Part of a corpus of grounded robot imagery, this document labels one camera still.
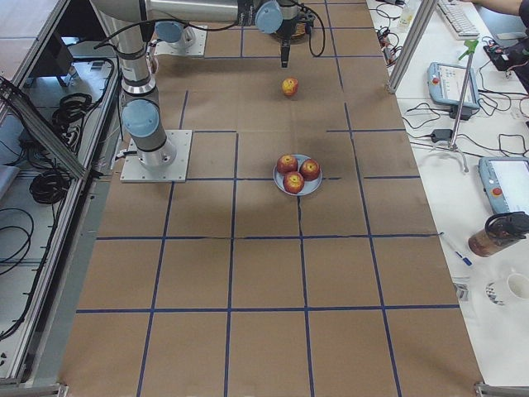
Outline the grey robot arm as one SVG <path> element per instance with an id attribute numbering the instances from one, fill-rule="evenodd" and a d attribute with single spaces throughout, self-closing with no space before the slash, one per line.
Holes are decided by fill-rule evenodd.
<path id="1" fill-rule="evenodd" d="M 122 72 L 121 120 L 136 145 L 138 161 L 146 169 L 170 165 L 177 149 L 162 125 L 155 76 L 147 57 L 147 44 L 155 24 L 147 18 L 144 1 L 91 1 L 105 32 L 104 42 L 114 47 Z"/>
<path id="2" fill-rule="evenodd" d="M 152 36 L 166 43 L 185 41 L 199 22 L 221 23 L 221 30 L 254 26 L 280 40 L 280 62 L 288 66 L 291 40 L 299 26 L 306 32 L 318 15 L 298 1 L 92 1 L 107 29 L 96 47 L 111 44 L 120 60 L 145 60 Z"/>

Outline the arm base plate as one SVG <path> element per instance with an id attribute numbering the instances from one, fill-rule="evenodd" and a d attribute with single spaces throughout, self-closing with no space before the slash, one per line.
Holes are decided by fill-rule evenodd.
<path id="1" fill-rule="evenodd" d="M 166 142 L 157 151 L 145 152 L 130 141 L 124 156 L 123 183 L 184 183 L 192 147 L 192 130 L 166 130 Z"/>
<path id="2" fill-rule="evenodd" d="M 170 23 L 157 26 L 155 31 L 162 34 L 155 45 L 156 55 L 204 56 L 207 39 L 205 31 Z"/>

